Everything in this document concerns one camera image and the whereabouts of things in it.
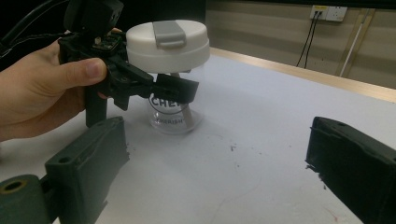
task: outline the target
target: white bottle lid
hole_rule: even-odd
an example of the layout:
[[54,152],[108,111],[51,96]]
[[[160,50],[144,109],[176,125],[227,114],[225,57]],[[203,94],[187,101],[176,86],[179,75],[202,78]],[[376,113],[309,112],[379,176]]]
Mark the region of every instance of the white bottle lid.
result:
[[206,27],[198,21],[140,24],[128,30],[126,40],[129,63],[149,73],[189,71],[210,56]]

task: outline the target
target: power outlet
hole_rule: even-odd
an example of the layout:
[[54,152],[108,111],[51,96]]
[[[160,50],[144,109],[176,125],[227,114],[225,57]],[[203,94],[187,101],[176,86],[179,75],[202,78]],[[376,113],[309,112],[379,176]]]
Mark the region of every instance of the power outlet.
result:
[[312,6],[311,14],[309,15],[309,19],[314,19],[318,18],[318,20],[326,20],[327,14],[328,14],[329,7],[327,6]]
[[347,13],[347,7],[329,7],[326,21],[343,21]]

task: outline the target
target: white table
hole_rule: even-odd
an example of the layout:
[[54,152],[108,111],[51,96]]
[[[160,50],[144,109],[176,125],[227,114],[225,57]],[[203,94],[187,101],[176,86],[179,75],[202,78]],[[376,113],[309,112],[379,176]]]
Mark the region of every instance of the white table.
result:
[[[109,103],[108,115],[125,119],[131,160],[97,223],[361,223],[305,168],[309,127],[315,116],[337,119],[396,148],[396,104],[215,55],[205,71],[206,116],[191,133],[154,131],[139,97],[126,112]],[[0,180],[42,177],[84,120],[4,142]]]

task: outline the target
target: wall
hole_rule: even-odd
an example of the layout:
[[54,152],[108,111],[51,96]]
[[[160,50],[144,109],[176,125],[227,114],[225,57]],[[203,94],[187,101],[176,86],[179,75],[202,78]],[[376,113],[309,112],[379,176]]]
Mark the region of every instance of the wall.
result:
[[[209,0],[206,8],[212,47],[297,64],[312,6]],[[349,8],[342,22],[318,21],[306,68],[339,74],[361,17]],[[396,11],[377,9],[364,31],[344,77],[396,89]]]

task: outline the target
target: clear plastic bottle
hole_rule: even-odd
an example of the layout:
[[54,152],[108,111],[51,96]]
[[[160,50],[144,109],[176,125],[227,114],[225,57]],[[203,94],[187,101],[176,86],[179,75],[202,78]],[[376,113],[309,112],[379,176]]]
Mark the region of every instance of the clear plastic bottle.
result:
[[205,114],[205,62],[209,58],[206,27],[197,21],[149,22],[127,32],[129,63],[151,73],[199,82],[194,101],[183,105],[151,95],[150,124],[162,133],[192,130]]

